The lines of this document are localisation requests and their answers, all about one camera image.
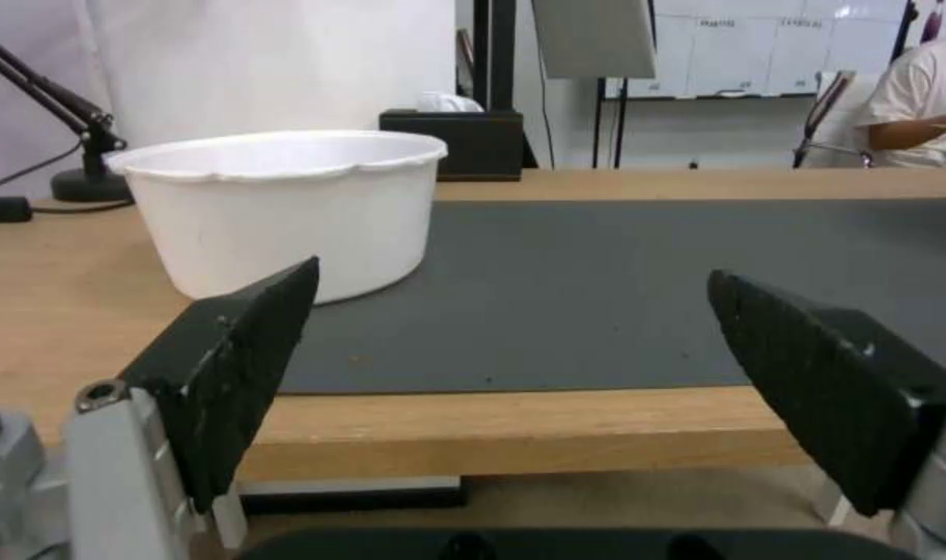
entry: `black box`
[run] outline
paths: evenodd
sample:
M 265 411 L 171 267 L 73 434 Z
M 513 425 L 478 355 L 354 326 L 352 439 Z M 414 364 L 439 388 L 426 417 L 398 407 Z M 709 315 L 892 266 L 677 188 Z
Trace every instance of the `black box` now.
M 419 113 L 388 110 L 381 131 L 440 138 L 449 156 L 438 163 L 438 180 L 522 180 L 523 118 L 515 110 L 488 113 Z

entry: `person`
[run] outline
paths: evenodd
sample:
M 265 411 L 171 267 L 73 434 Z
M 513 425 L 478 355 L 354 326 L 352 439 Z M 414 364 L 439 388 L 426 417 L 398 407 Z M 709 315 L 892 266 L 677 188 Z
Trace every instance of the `person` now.
M 857 118 L 878 166 L 946 167 L 946 39 L 894 61 Z

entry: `gray mat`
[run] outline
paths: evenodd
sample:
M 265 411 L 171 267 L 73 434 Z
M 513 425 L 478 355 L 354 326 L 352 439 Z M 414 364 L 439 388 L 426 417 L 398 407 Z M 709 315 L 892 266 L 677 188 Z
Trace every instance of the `gray mat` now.
M 449 202 L 412 276 L 314 310 L 281 391 L 742 385 L 713 268 L 864 309 L 946 366 L 946 201 Z

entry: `bowl rim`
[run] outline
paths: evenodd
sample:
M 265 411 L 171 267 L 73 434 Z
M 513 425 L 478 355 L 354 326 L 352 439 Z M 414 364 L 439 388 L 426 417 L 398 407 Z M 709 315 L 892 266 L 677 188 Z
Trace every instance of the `bowl rim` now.
M 422 152 L 413 156 L 395 157 L 369 163 L 346 163 L 342 166 L 316 167 L 312 170 L 289 171 L 289 173 L 217 173 L 217 171 L 180 171 L 152 170 L 140 166 L 140 162 L 149 157 L 175 152 L 178 149 L 199 149 L 215 145 L 242 145 L 276 139 L 303 138 L 397 138 L 424 145 Z M 189 141 L 167 142 L 149 145 L 145 148 L 131 149 L 127 152 L 109 152 L 103 155 L 103 161 L 114 173 L 129 177 L 148 177 L 154 180 L 172 182 L 266 182 L 281 180 L 327 180 L 353 173 L 353 171 L 388 171 L 402 167 L 426 166 L 448 156 L 448 146 L 441 139 L 431 135 L 416 135 L 410 132 L 396 131 L 270 131 L 254 132 L 248 135 L 227 135 L 226 137 L 189 139 Z

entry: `white t-shirt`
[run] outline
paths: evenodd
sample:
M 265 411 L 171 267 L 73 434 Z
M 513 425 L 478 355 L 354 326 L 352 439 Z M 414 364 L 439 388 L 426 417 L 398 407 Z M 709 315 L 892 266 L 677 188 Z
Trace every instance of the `white t-shirt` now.
M 946 114 L 946 39 L 903 54 L 881 77 L 857 118 L 867 143 L 872 124 L 916 121 Z M 876 152 L 879 166 L 946 167 L 946 135 L 913 149 Z

